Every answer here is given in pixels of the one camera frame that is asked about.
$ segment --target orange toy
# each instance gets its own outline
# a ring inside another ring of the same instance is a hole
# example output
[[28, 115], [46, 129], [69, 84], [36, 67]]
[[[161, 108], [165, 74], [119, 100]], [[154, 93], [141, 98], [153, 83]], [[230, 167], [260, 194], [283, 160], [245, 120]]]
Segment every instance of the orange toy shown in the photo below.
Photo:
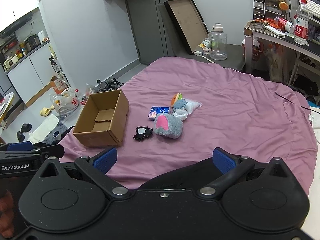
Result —
[[289, 5], [286, 2], [279, 3], [279, 7], [281, 10], [286, 11], [289, 9]]
[[171, 100], [170, 106], [173, 107], [174, 103], [177, 102], [179, 99], [182, 99], [182, 94], [181, 93], [175, 94]]

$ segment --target blue gripper pad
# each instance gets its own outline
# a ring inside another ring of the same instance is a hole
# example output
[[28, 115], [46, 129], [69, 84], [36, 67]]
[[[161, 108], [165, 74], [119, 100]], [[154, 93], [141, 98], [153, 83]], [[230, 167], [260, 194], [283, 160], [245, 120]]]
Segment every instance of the blue gripper pad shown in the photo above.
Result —
[[33, 145], [32, 142], [21, 142], [21, 143], [12, 143], [8, 146], [8, 152], [25, 152], [25, 151], [32, 151]]
[[107, 149], [106, 152], [101, 152], [99, 156], [93, 161], [92, 166], [106, 174], [117, 161], [116, 148]]
[[219, 171], [221, 171], [223, 174], [227, 173], [228, 171], [231, 171], [234, 167], [237, 166], [236, 161], [231, 158], [230, 154], [227, 152], [223, 153], [223, 150], [220, 148], [215, 148], [213, 150], [212, 154], [212, 161], [213, 164], [218, 168]]

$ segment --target gray plush toy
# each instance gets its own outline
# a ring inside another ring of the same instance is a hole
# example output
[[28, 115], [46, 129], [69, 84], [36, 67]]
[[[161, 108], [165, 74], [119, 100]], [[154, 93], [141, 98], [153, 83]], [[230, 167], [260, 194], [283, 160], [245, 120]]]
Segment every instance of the gray plush toy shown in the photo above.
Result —
[[158, 135], [177, 139], [182, 133], [182, 121], [171, 114], [158, 114], [153, 132]]

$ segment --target hand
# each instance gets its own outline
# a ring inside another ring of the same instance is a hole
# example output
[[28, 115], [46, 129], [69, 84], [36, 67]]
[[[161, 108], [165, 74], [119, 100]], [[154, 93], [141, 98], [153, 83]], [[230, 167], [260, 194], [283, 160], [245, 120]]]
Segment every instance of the hand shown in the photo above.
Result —
[[13, 237], [13, 198], [9, 191], [0, 199], [0, 234], [5, 238]]

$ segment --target bed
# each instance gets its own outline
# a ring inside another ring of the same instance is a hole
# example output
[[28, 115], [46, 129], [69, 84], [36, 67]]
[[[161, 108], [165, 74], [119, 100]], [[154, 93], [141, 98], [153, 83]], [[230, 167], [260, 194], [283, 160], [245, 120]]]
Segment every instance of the bed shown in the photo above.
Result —
[[[320, 113], [319, 108], [311, 107], [312, 110]], [[318, 153], [316, 160], [316, 168], [314, 171], [314, 178], [309, 189], [309, 201], [310, 201], [310, 211], [306, 218], [305, 223], [302, 226], [302, 230], [308, 233], [314, 239], [320, 239], [320, 114], [316, 112], [311, 112], [313, 116], [312, 127], [316, 135]]]
[[[221, 147], [259, 162], [279, 156], [305, 192], [310, 189], [312, 197], [317, 194], [319, 189], [312, 184], [317, 140], [308, 120], [310, 110], [301, 107], [308, 108], [307, 101], [289, 87], [217, 64], [165, 57], [134, 76], [122, 90], [130, 104], [126, 133], [123, 146], [117, 149], [117, 163], [107, 175], [125, 187], [137, 188], [160, 174], [209, 158], [215, 147]], [[203, 104], [184, 121], [181, 137], [153, 135], [135, 141], [138, 126], [153, 127], [148, 120], [150, 108], [168, 106], [178, 92]], [[72, 133], [60, 144], [65, 148], [63, 162], [101, 151], [82, 146]]]

